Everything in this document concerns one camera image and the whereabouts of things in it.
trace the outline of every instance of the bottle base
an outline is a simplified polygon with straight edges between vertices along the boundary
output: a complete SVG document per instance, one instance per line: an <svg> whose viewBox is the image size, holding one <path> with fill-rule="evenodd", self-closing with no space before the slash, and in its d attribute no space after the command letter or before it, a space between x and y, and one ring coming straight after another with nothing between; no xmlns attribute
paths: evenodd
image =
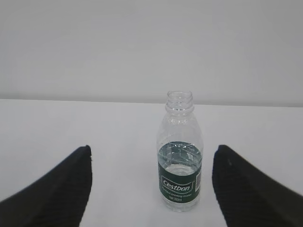
<svg viewBox="0 0 303 227"><path fill-rule="evenodd" d="M177 202L172 202L168 199L166 199L163 195L162 199L165 203L165 205L171 209L172 211L176 211L176 212L186 212L186 211L190 211L191 209L193 209L198 202L200 201L200 193L198 194L198 196L192 200L191 202L187 202L187 203L177 203Z"/></svg>

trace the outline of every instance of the white wall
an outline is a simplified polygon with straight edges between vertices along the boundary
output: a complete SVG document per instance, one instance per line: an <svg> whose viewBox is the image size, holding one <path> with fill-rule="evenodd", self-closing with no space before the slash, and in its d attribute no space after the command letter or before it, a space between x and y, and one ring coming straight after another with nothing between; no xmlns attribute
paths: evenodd
<svg viewBox="0 0 303 227"><path fill-rule="evenodd" d="M0 98L303 106L302 0L1 0Z"/></svg>

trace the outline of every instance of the water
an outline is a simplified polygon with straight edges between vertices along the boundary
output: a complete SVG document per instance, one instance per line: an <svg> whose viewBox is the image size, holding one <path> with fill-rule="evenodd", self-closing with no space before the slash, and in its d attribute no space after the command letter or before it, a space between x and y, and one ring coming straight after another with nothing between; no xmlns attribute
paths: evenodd
<svg viewBox="0 0 303 227"><path fill-rule="evenodd" d="M174 175L187 176L199 170L202 155L199 149L192 144L170 142L159 150L158 162L166 171ZM174 211L188 211L199 201L199 195L188 203L176 203L162 197L166 205Z"/></svg>

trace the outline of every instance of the water bottle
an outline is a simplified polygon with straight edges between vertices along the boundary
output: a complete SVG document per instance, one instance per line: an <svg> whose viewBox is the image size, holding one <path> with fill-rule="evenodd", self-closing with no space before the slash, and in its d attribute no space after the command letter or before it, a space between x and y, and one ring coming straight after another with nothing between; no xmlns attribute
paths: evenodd
<svg viewBox="0 0 303 227"><path fill-rule="evenodd" d="M157 135L159 187L165 204L188 211L199 201L203 141L191 92L170 91Z"/></svg>

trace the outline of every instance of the bottle mouth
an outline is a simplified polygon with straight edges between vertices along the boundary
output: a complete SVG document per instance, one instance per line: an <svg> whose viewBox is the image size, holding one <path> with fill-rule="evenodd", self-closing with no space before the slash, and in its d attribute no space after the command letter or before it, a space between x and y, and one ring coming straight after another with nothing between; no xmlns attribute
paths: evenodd
<svg viewBox="0 0 303 227"><path fill-rule="evenodd" d="M175 114L186 114L194 110L191 91L169 91L167 93L166 110Z"/></svg>

